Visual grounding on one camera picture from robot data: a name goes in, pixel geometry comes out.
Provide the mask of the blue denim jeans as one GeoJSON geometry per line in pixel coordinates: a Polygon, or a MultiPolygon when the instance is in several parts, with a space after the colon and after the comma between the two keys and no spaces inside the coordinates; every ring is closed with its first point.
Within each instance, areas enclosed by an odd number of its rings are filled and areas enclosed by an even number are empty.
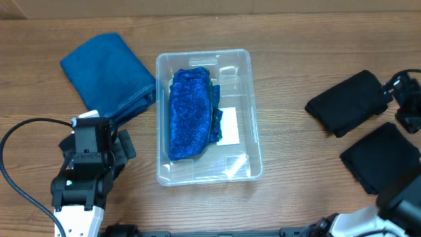
{"type": "Polygon", "coordinates": [[[117,33],[100,34],[60,61],[87,110],[121,126],[156,101],[156,79],[117,33]]]}

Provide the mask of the sparkly blue cloth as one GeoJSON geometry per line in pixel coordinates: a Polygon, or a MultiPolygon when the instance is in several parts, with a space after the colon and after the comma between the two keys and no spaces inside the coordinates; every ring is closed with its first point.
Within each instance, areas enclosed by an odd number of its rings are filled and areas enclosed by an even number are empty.
{"type": "Polygon", "coordinates": [[[222,139],[219,102],[220,86],[212,83],[208,69],[200,66],[175,73],[169,98],[170,160],[199,155],[222,139]]]}

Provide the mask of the black cloth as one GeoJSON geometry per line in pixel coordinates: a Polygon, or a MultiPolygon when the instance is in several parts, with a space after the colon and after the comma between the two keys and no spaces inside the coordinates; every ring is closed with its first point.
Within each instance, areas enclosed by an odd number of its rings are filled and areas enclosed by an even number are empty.
{"type": "Polygon", "coordinates": [[[340,138],[371,116],[382,114],[392,100],[374,74],[363,70],[311,99],[305,110],[340,138]]]}
{"type": "Polygon", "coordinates": [[[387,122],[346,149],[340,159],[367,194],[377,195],[418,166],[420,151],[387,122]]]}

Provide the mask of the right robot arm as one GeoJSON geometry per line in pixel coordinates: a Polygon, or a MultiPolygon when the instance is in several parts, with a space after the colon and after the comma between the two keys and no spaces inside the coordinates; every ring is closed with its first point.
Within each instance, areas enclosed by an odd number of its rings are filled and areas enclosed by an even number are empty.
{"type": "MultiPolygon", "coordinates": [[[[311,99],[305,110],[341,138],[396,100],[395,118],[414,134],[420,131],[420,84],[410,77],[413,72],[399,71],[381,84],[363,70],[311,99]]],[[[354,213],[323,217],[304,227],[300,236],[420,235],[420,150],[396,124],[384,123],[339,158],[376,202],[354,213]]]]}

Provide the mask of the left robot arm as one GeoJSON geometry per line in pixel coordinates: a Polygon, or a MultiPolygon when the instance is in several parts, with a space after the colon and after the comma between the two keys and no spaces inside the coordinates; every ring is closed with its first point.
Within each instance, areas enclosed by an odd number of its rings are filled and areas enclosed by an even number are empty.
{"type": "Polygon", "coordinates": [[[126,163],[136,157],[127,130],[105,117],[75,118],[59,147],[64,163],[51,182],[55,236],[96,236],[107,196],[126,163]]]}

